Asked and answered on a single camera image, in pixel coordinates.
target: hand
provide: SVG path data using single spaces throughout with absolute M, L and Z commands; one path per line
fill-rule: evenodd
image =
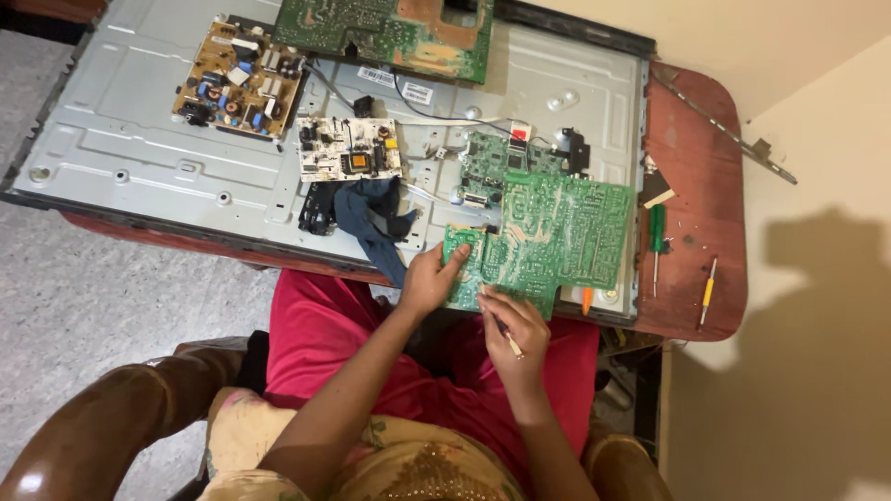
M 477 301 L 483 312 L 486 349 L 508 398 L 523 398 L 541 392 L 544 352 L 551 340 L 551 329 L 542 314 L 529 300 L 517 301 L 497 292 L 492 285 L 486 286 L 485 294 L 477 294 Z M 523 351 L 522 358 L 517 358 L 513 352 L 496 318 L 507 325 L 507 331 Z
M 463 243 L 452 251 L 452 256 L 442 266 L 443 243 L 440 242 L 433 249 L 415 256 L 405 273 L 405 285 L 396 309 L 412 312 L 421 320 L 439 308 L 452 290 L 452 282 L 468 255 L 470 246 Z

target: barcode label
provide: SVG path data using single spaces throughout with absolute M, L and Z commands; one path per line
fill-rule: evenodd
M 430 100 L 433 99 L 433 89 L 416 86 L 412 82 L 405 82 L 405 87 L 402 89 L 402 96 L 405 99 L 411 99 L 416 103 L 430 104 Z
M 396 84 L 393 82 L 393 75 L 390 75 L 386 71 L 381 70 L 373 70 L 371 68 L 359 68 L 359 77 L 364 78 L 366 80 L 371 80 L 376 84 L 381 84 L 382 86 L 388 86 L 391 89 L 396 88 Z

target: green circuit board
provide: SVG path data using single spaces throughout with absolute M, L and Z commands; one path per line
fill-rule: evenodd
M 443 306 L 478 310 L 482 282 L 550 319 L 561 285 L 615 288 L 633 202 L 628 186 L 510 169 L 497 234 L 446 227 L 444 260 L 462 243 L 472 250 Z
M 528 149 L 527 155 L 522 148 L 511 148 L 505 137 L 471 132 L 461 165 L 458 196 L 471 206 L 497 207 L 504 195 L 504 177 L 511 168 L 552 176 L 565 174 L 564 157 L 550 148 L 531 144 Z
M 456 12 L 442 0 L 284 0 L 274 41 L 340 55 L 352 44 L 367 61 L 482 84 L 494 4 Z

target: blue cloth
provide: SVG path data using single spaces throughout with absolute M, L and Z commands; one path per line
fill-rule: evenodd
M 402 288 L 406 268 L 395 242 L 401 242 L 412 231 L 418 211 L 397 216 L 399 198 L 398 177 L 360 179 L 337 191 L 334 213 L 338 227 L 354 235 L 372 264 Z

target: floral top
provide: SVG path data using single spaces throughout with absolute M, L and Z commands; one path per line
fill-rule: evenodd
M 250 390 L 226 388 L 208 417 L 210 483 L 200 501 L 308 499 L 257 465 L 297 411 Z M 522 501 L 519 484 L 491 450 L 456 431 L 373 415 L 334 479 L 330 500 L 406 498 Z

